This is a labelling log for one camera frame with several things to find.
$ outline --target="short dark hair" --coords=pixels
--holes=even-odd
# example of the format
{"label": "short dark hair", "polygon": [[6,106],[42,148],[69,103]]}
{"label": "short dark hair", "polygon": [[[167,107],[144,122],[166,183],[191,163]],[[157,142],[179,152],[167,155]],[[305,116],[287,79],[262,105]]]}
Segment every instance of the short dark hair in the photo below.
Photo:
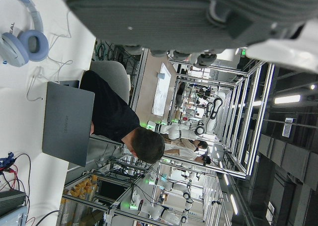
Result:
{"label": "short dark hair", "polygon": [[201,156],[202,156],[202,160],[205,160],[207,164],[211,164],[211,158],[208,155],[203,154]]}
{"label": "short dark hair", "polygon": [[198,144],[198,147],[202,147],[202,149],[206,149],[208,148],[208,143],[206,141],[203,141],[203,140],[199,140],[199,144]]}
{"label": "short dark hair", "polygon": [[164,140],[159,133],[139,127],[135,129],[132,147],[140,160],[153,164],[163,156]]}

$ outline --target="man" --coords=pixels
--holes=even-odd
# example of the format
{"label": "man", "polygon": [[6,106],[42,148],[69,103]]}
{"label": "man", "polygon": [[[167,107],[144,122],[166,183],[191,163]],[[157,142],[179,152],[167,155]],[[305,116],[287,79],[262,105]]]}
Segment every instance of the man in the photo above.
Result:
{"label": "man", "polygon": [[171,141],[172,145],[176,145],[179,147],[184,147],[191,149],[193,151],[198,151],[199,149],[206,149],[208,148],[208,143],[202,140],[189,140],[185,138],[180,138],[177,140]]}
{"label": "man", "polygon": [[197,154],[190,149],[179,147],[172,144],[165,144],[164,154],[175,155],[175,156],[182,157],[184,159],[194,160],[200,163],[203,163],[205,159],[207,164],[211,163],[211,159],[209,156],[205,156],[205,155],[197,156]]}
{"label": "man", "polygon": [[140,160],[155,163],[163,156],[163,138],[142,128],[136,113],[98,74],[86,71],[80,88],[95,93],[90,133],[126,144]]}

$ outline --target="white cable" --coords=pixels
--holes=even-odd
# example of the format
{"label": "white cable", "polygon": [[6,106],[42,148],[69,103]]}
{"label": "white cable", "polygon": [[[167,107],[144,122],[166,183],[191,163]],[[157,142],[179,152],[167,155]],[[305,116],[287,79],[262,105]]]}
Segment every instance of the white cable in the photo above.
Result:
{"label": "white cable", "polygon": [[38,97],[38,98],[35,98],[35,99],[29,99],[30,90],[31,90],[31,88],[33,87],[33,85],[34,85],[34,83],[35,83],[35,80],[36,80],[36,78],[39,76],[40,73],[41,73],[41,67],[40,67],[38,73],[33,75],[32,80],[31,80],[31,82],[30,82],[30,86],[29,86],[28,91],[27,91],[27,93],[26,93],[26,99],[27,99],[28,101],[37,101],[37,100],[40,100],[40,99],[43,100],[42,97]]}
{"label": "white cable", "polygon": [[[54,44],[56,43],[56,41],[57,41],[60,37],[64,37],[64,38],[71,38],[71,37],[72,37],[71,32],[70,32],[70,24],[69,24],[69,13],[70,13],[70,11],[68,11],[67,14],[66,14],[66,20],[67,20],[67,26],[68,26],[68,33],[67,33],[67,35],[64,35],[64,34],[63,34],[63,35],[53,34],[53,35],[55,35],[55,36],[57,36],[57,37],[55,38],[55,40],[54,40],[53,43],[51,44],[51,46],[50,46],[50,48],[49,48],[49,52],[50,52],[50,50],[52,49],[52,47],[54,46]],[[42,68],[42,67],[39,67],[39,68],[40,68],[40,69],[39,69],[39,72],[38,72],[37,74],[34,74],[34,75],[33,75],[32,80],[31,80],[31,82],[30,82],[30,86],[29,86],[28,91],[27,91],[27,94],[26,94],[26,99],[27,99],[28,101],[43,100],[42,97],[38,97],[38,98],[35,98],[35,99],[29,99],[29,93],[30,93],[31,88],[33,87],[33,85],[34,85],[34,83],[35,83],[35,81],[36,81],[37,78],[44,78],[44,79],[46,79],[47,81],[52,81],[52,82],[55,82],[55,83],[60,84],[59,75],[60,75],[60,71],[61,71],[62,67],[63,67],[64,65],[71,65],[71,64],[73,63],[73,60],[68,60],[68,61],[66,61],[66,62],[56,61],[56,60],[52,59],[49,55],[48,55],[48,59],[50,59],[51,61],[54,61],[55,63],[57,63],[57,64],[59,65],[59,69],[58,69],[55,73],[52,74],[52,76],[55,75],[55,74],[57,74],[57,79],[58,79],[58,80],[57,80],[57,81],[52,81],[52,80],[46,78],[44,75],[41,74],[41,71],[43,70],[43,68]]]}
{"label": "white cable", "polygon": [[[71,38],[71,37],[72,37],[71,32],[70,32],[69,13],[70,13],[70,11],[68,11],[67,14],[66,14],[66,20],[67,20],[67,26],[68,26],[68,33],[67,33],[67,35],[64,35],[64,34],[62,34],[62,35],[53,34],[53,35],[56,36],[56,38],[55,38],[55,40],[53,41],[53,43],[51,44],[51,46],[50,46],[50,48],[49,48],[49,53],[50,53],[50,50],[52,49],[52,47],[54,46],[54,44],[56,43],[56,41],[57,41],[60,37],[63,37],[63,38]],[[55,73],[53,73],[53,75],[55,75],[55,74],[58,75],[58,76],[57,76],[57,78],[58,78],[57,82],[60,83],[59,75],[60,75],[60,71],[61,71],[62,67],[63,67],[64,65],[71,65],[71,64],[73,63],[73,60],[68,60],[68,61],[66,61],[66,62],[57,61],[57,60],[52,59],[49,55],[48,55],[48,58],[49,58],[51,61],[53,61],[53,62],[55,62],[55,63],[57,63],[57,64],[59,65],[58,71],[55,72]]]}

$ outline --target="electronic device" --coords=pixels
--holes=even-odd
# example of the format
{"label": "electronic device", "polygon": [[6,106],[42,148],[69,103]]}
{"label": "electronic device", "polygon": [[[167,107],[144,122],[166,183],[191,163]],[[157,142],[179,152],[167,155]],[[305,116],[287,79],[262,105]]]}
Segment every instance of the electronic device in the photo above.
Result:
{"label": "electronic device", "polygon": [[94,93],[47,82],[42,151],[85,166]]}
{"label": "electronic device", "polygon": [[0,216],[21,206],[25,201],[25,195],[18,190],[0,192]]}
{"label": "electronic device", "polygon": [[40,13],[35,9],[32,0],[19,0],[30,11],[34,30],[27,30],[15,37],[6,32],[0,38],[0,55],[10,65],[21,67],[30,61],[42,61],[49,53],[49,43],[43,34],[43,23]]}
{"label": "electronic device", "polygon": [[1,226],[25,226],[28,208],[19,206],[18,208],[0,216]]}

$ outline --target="gray laptop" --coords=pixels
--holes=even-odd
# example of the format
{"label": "gray laptop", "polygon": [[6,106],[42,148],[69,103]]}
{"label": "gray laptop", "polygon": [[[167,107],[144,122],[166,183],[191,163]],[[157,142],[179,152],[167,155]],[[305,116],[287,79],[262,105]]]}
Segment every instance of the gray laptop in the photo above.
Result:
{"label": "gray laptop", "polygon": [[94,93],[47,83],[42,151],[85,166]]}

